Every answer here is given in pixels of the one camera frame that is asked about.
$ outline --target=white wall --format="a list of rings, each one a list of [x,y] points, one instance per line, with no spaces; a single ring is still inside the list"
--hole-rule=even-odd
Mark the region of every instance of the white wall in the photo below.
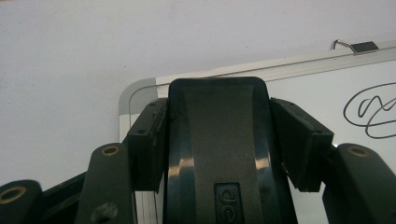
[[[131,83],[396,39],[396,1],[0,1],[0,185],[48,189],[117,142]]]

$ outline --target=whiteboard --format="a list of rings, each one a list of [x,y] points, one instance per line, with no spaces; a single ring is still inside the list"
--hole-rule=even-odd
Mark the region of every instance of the whiteboard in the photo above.
[[[120,98],[120,139],[146,103],[167,97],[168,84],[176,78],[255,76],[266,82],[270,97],[294,102],[332,130],[334,145],[369,147],[396,173],[396,41],[377,45],[378,52],[359,56],[338,49],[142,80]],[[301,193],[290,183],[299,223],[328,223],[323,189]]]

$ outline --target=embossed logo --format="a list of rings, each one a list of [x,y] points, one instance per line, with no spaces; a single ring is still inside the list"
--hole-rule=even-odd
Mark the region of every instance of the embossed logo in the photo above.
[[[244,223],[238,183],[215,184],[217,223]]]

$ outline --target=whiteboard frame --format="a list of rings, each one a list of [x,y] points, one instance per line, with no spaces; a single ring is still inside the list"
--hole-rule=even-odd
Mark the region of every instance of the whiteboard frame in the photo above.
[[[378,51],[362,55],[354,55],[354,52],[348,48],[335,49],[137,81],[125,89],[119,100],[120,141],[126,136],[140,112],[149,102],[167,97],[169,84],[177,78],[260,77],[264,81],[273,81],[396,60],[396,40],[376,44],[379,47]],[[154,192],[149,191],[136,193],[139,223],[157,223],[157,217],[162,216],[162,209],[157,207],[158,197],[155,196]]]

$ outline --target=handwriting on whiteboard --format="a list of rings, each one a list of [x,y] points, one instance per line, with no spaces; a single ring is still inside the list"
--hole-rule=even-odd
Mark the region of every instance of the handwriting on whiteboard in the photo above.
[[[396,136],[396,82],[356,93],[344,107],[344,118],[375,139]]]

